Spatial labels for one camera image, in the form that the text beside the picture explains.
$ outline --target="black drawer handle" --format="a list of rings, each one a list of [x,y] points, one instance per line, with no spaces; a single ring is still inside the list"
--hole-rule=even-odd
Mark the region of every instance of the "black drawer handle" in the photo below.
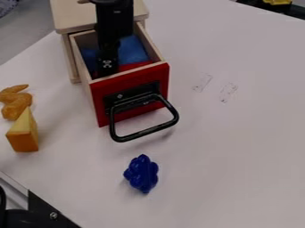
[[[115,123],[114,123],[114,116],[117,112],[119,112],[120,110],[124,110],[124,107],[127,107],[133,103],[136,102],[142,102],[143,104],[145,104],[145,101],[151,102],[151,101],[160,101],[162,102],[166,108],[168,108],[168,110],[171,112],[171,114],[173,114],[174,118],[172,120],[170,120],[169,122],[157,125],[157,126],[152,126],[150,128],[147,128],[143,131],[139,131],[133,134],[129,134],[126,136],[118,136],[115,130]],[[118,143],[124,143],[124,142],[128,142],[143,136],[146,136],[148,134],[152,134],[155,132],[159,132],[163,129],[169,128],[171,126],[174,126],[177,122],[179,121],[179,114],[177,112],[177,110],[171,105],[171,103],[169,103],[169,101],[167,101],[166,99],[164,99],[164,97],[160,94],[149,94],[146,96],[142,96],[140,98],[128,101],[128,102],[123,102],[120,104],[114,104],[111,107],[111,111],[110,111],[110,135],[111,138]]]

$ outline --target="white tabletop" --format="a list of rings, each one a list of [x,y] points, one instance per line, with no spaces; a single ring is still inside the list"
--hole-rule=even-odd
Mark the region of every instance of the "white tabletop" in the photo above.
[[[171,65],[177,126],[114,142],[70,84],[52,33],[0,67],[1,87],[30,84],[41,138],[39,152],[14,153],[0,118],[0,169],[87,228],[303,227],[305,21],[225,0],[146,3],[148,31]],[[160,165],[147,196],[122,177],[142,153]]]

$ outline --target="floor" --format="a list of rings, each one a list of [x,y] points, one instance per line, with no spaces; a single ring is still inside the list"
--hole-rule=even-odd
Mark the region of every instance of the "floor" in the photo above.
[[[0,19],[0,65],[53,30],[49,0],[21,0],[16,9]]]

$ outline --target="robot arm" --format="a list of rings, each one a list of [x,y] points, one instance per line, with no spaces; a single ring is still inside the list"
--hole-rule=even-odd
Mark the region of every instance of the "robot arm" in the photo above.
[[[120,39],[133,34],[133,0],[78,0],[93,3],[96,8],[99,52],[96,56],[97,76],[106,77],[119,69]]]

